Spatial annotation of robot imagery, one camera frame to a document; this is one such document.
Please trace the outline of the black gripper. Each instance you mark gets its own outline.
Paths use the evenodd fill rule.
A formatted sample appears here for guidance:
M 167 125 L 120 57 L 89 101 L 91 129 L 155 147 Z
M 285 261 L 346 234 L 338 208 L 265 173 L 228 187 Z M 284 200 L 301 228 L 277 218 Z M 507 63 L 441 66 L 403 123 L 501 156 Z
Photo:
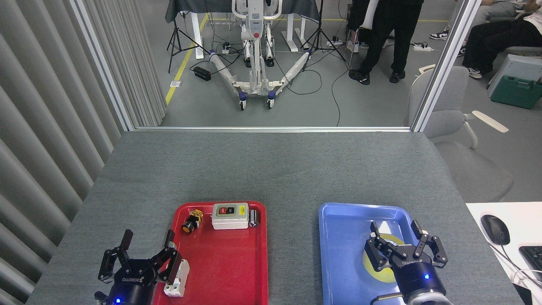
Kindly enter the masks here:
M 156 282 L 172 285 L 177 277 L 182 255 L 176 249 L 173 230 L 167 231 L 164 247 L 150 258 L 149 265 L 147 262 L 129 262 L 127 251 L 132 237 L 133 232 L 126 230 L 121 244 L 103 254 L 98 274 L 101 282 L 112 282 L 116 260 L 121 264 L 121 268 L 114 275 L 110 305 L 149 305 Z
M 398 251 L 401 245 L 400 238 L 392 234 L 387 238 L 382 237 L 375 222 L 371 222 L 370 230 L 365 251 L 372 268 L 376 272 L 391 268 L 403 299 L 413 299 L 421 293 L 431 291 L 445 295 L 445 288 L 435 271 L 435 267 L 443 268 L 448 262 L 439 237 L 430 236 L 426 230 L 422 230 L 416 220 L 413 220 L 412 231 L 418 239 L 418 245 L 413 252 L 415 259 L 400 259 L 401 254 Z M 432 251 L 432 259 L 428 256 L 420 258 L 426 245 Z

